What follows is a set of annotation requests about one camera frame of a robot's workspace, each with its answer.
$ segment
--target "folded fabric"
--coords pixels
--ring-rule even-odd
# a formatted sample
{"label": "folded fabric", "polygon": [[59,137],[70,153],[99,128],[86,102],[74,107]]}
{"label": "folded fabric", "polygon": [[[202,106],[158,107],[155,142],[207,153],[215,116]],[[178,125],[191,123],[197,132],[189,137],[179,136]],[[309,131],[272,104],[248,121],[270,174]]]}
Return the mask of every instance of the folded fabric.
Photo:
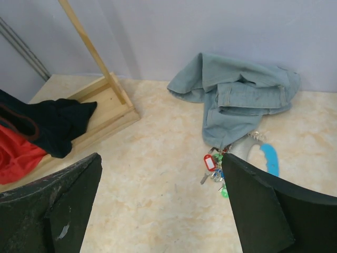
{"label": "folded fabric", "polygon": [[297,73],[204,53],[167,86],[176,98],[204,103],[202,136],[219,149],[256,129],[262,115],[289,110],[299,87]]}
{"label": "folded fabric", "polygon": [[0,125],[0,184],[12,183],[24,177],[46,154],[43,149]]}
{"label": "folded fabric", "polygon": [[57,158],[65,157],[71,141],[86,132],[96,107],[96,102],[68,99],[25,104],[0,90],[0,124]]}

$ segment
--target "wooden rod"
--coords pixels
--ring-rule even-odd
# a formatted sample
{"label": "wooden rod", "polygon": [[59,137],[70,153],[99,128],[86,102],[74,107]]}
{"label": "wooden rod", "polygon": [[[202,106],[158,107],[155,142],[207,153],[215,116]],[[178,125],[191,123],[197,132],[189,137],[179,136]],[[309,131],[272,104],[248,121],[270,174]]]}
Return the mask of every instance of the wooden rod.
{"label": "wooden rod", "polygon": [[87,33],[84,31],[84,28],[80,21],[78,20],[76,14],[74,13],[72,7],[70,6],[68,0],[58,0],[61,4],[63,10],[67,14],[70,21],[73,23],[75,29],[77,30],[78,34],[80,35],[82,41],[84,42],[85,46],[88,48],[91,56],[94,58],[95,62],[97,63],[98,67],[101,69],[103,75],[105,76],[108,83],[111,85],[111,88],[116,93],[118,99],[120,100],[121,104],[125,104],[125,99],[123,98],[122,91],[119,85],[111,78],[111,75],[106,68],[104,62],[102,61],[101,57],[99,56],[97,50],[95,49],[93,43],[90,41]]}

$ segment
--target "wooden base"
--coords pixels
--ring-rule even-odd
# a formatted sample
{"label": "wooden base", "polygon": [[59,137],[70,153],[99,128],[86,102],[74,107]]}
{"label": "wooden base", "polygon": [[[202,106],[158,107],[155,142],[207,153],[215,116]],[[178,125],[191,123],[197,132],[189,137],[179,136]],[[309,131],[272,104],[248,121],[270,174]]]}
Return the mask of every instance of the wooden base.
{"label": "wooden base", "polygon": [[[114,73],[110,74],[115,83],[119,85],[118,78]],[[70,96],[69,99],[76,99],[81,103],[97,102],[97,108],[90,118],[87,132],[72,141],[72,151],[66,158],[59,159],[51,157],[50,154],[46,155],[30,174],[18,182],[0,185],[0,192],[23,186],[45,176],[56,165],[71,159],[90,145],[106,139],[109,135],[115,134],[139,120],[140,116],[127,94],[120,85],[119,88],[126,102],[124,104],[118,99],[105,77],[97,79]]]}

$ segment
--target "denim garment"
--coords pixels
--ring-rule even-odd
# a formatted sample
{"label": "denim garment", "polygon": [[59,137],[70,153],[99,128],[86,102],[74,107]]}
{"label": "denim garment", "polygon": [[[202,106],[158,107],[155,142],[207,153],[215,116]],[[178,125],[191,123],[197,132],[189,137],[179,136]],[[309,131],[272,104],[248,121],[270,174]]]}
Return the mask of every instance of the denim garment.
{"label": "denim garment", "polygon": [[257,128],[262,115],[289,110],[300,76],[213,54],[198,54],[167,89],[178,99],[204,103],[202,136],[224,149]]}

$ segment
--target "marble table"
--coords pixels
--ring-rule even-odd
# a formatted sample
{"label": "marble table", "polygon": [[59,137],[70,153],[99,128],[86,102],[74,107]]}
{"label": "marble table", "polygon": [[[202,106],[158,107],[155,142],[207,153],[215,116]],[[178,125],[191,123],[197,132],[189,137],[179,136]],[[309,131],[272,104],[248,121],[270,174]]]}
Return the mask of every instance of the marble table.
{"label": "marble table", "polygon": [[[32,102],[67,97],[97,77],[53,75]],[[210,147],[203,105],[172,97],[167,82],[121,80],[141,120],[64,162],[97,152],[103,174],[81,253],[242,252],[219,183],[200,185]],[[293,108],[259,126],[277,150],[280,177],[337,196],[337,94],[300,92]],[[249,162],[265,170],[254,147]]]}

